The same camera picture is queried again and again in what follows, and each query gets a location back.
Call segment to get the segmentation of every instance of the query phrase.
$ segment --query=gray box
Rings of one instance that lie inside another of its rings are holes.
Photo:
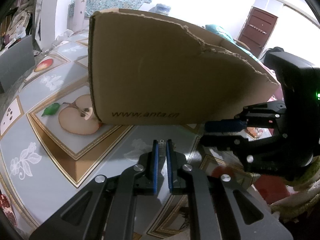
[[[7,92],[35,64],[32,36],[28,35],[0,55],[0,93]]]

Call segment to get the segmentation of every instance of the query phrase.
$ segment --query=torn cardboard edge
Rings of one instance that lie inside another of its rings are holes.
[[[219,46],[222,47],[226,50],[228,50],[230,53],[232,53],[234,56],[239,57],[240,59],[243,59],[245,61],[247,61],[257,73],[260,74],[265,74],[268,79],[270,80],[270,82],[273,82],[275,84],[277,84],[278,86],[280,85],[280,83],[275,80],[273,74],[268,71],[266,69],[266,67],[261,63],[261,62],[257,62],[256,60],[254,60],[252,57],[250,57],[248,54],[246,54],[242,49],[240,49],[238,46],[236,46],[235,44],[231,43],[230,41],[215,35],[214,36],[214,40],[212,40],[212,35],[206,35],[207,39],[201,39],[199,38],[198,35],[196,35],[195,33],[211,33],[208,30],[198,26],[198,25],[194,25],[188,22],[185,22],[183,20],[180,19],[176,19],[173,17],[169,17],[169,16],[165,16],[162,14],[156,14],[156,13],[150,13],[150,12],[146,12],[146,11],[139,11],[139,10],[130,10],[130,9],[119,9],[119,8],[110,8],[110,9],[103,9],[100,11],[96,11],[92,16],[96,17],[101,13],[119,13],[119,14],[125,14],[125,15],[135,15],[135,16],[140,16],[140,17],[146,17],[146,18],[152,18],[155,20],[161,20],[161,21],[165,21],[165,22],[170,22],[173,24],[177,24],[180,25],[182,29],[186,29],[186,31],[196,40],[200,40],[201,42],[203,42],[205,45],[209,45],[211,46],[212,43],[216,42],[219,40],[218,44],[214,45],[214,46]]]
[[[246,65],[247,68],[249,67],[252,70],[252,74],[249,74],[248,77],[244,78],[242,80],[242,85],[239,85],[239,87],[243,88],[243,92],[245,93],[245,90],[248,90],[248,93],[250,94],[252,92],[252,86],[245,86],[246,82],[250,82],[252,79],[252,75],[257,75],[254,80],[255,83],[257,85],[257,93],[255,93],[255,95],[251,95],[251,99],[249,101],[255,101],[256,103],[260,103],[261,99],[259,100],[259,93],[262,92],[262,95],[264,95],[265,88],[268,88],[268,90],[276,90],[279,87],[279,83],[277,82],[277,80],[274,79],[274,77],[271,75],[271,73],[269,73],[264,67],[263,64],[260,64],[258,62],[256,62],[253,58],[251,58],[249,55],[247,55],[244,51],[242,51],[241,49],[239,49],[236,45],[232,44],[229,41],[226,41],[225,39],[223,39],[222,37],[219,37],[218,35],[215,35],[214,33],[211,33],[199,26],[175,19],[175,18],[171,18],[171,17],[167,17],[167,16],[163,16],[163,15],[159,15],[159,14],[154,14],[154,13],[149,13],[149,12],[142,12],[142,11],[135,11],[135,10],[128,10],[128,9],[118,9],[118,8],[113,8],[113,9],[106,9],[106,10],[102,10],[100,12],[95,12],[92,17],[90,18],[90,30],[89,30],[89,47],[88,47],[88,51],[89,51],[89,79],[90,79],[90,90],[91,90],[91,97],[92,97],[92,105],[93,105],[93,109],[95,112],[95,115],[98,117],[98,119],[102,122],[106,122],[106,123],[112,123],[112,124],[170,124],[172,122],[159,122],[159,121],[151,121],[151,122],[141,122],[142,120],[139,121],[132,121],[132,120],[122,120],[120,121],[121,123],[118,123],[118,121],[116,121],[115,119],[105,119],[105,116],[103,118],[100,118],[101,116],[101,111],[97,111],[97,107],[96,107],[96,101],[95,101],[95,92],[94,92],[94,85],[93,85],[93,76],[92,76],[92,46],[93,46],[93,37],[94,37],[94,33],[95,33],[95,24],[96,21],[100,19],[100,17],[102,15],[104,15],[105,13],[109,14],[109,16],[111,17],[112,14],[116,14],[116,15],[122,15],[125,17],[138,17],[138,18],[144,18],[144,19],[152,19],[155,21],[162,21],[165,23],[170,23],[170,24],[174,24],[176,26],[179,26],[179,28],[181,28],[181,30],[183,30],[188,36],[190,36],[193,40],[195,40],[198,44],[199,44],[199,49],[196,49],[198,51],[198,53],[203,54],[204,57],[208,56],[208,57],[212,57],[213,53],[217,53],[218,54],[222,54],[222,55],[229,55],[231,56],[228,60],[232,61],[234,58],[236,57],[238,58],[243,65]],[[99,102],[98,102],[98,108],[101,109],[100,107],[100,101],[101,101],[101,97],[99,96]],[[220,106],[221,106],[221,110],[220,110],[220,114],[218,114],[218,116],[220,116],[218,119],[221,118],[230,118],[230,114],[227,114],[227,117],[225,114],[223,114],[224,112],[224,107],[228,107],[228,104],[230,103],[230,101],[226,100],[226,99],[222,99],[220,102]],[[217,118],[217,113],[215,113],[216,117],[210,117],[210,120],[214,120]],[[190,123],[193,121],[192,120],[185,120],[182,121],[180,120],[179,122],[173,122],[174,124],[182,124],[182,123]]]

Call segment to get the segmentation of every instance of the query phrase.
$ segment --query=red apple print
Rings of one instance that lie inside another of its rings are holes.
[[[0,195],[0,206],[2,207],[2,209],[4,209],[5,207],[10,208],[9,200],[5,194]]]
[[[218,166],[218,167],[216,167],[212,171],[211,177],[220,178],[221,175],[223,175],[223,174],[228,174],[232,178],[236,177],[234,172],[233,172],[233,169],[231,167],[228,167],[228,166]]]
[[[10,221],[10,223],[16,227],[17,226],[17,220],[16,220],[16,217],[14,216],[13,212],[9,209],[5,210],[4,211],[7,219]]]
[[[50,67],[53,63],[53,59],[52,58],[49,58],[49,59],[46,59],[42,62],[40,62],[36,68],[34,69],[34,72],[39,72],[39,71],[42,71],[48,67]]]

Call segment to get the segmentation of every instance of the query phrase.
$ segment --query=plastic bag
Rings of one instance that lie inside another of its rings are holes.
[[[17,25],[16,27],[16,39],[26,36],[26,28],[23,25]]]
[[[43,57],[47,56],[50,53],[51,50],[53,50],[56,47],[58,47],[58,45],[61,42],[66,41],[72,34],[73,34],[73,31],[67,29],[62,35],[60,35],[60,36],[58,36],[56,38],[56,40],[51,44],[49,49],[47,49],[46,51],[41,52],[39,55],[41,55]]]

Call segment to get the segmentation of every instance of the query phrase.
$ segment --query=metal screw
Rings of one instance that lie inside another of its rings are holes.
[[[136,164],[136,165],[133,166],[133,169],[135,171],[142,171],[144,169],[144,167],[141,164]]]
[[[96,181],[96,183],[102,183],[106,180],[106,177],[103,175],[98,175],[94,178],[94,180]]]
[[[182,166],[182,168],[185,170],[185,171],[191,171],[192,170],[192,166],[190,164],[184,164]]]
[[[253,162],[253,156],[252,155],[248,155],[247,156],[247,162],[248,163],[252,163]]]
[[[225,182],[228,182],[231,180],[231,177],[228,174],[222,174],[220,178]]]

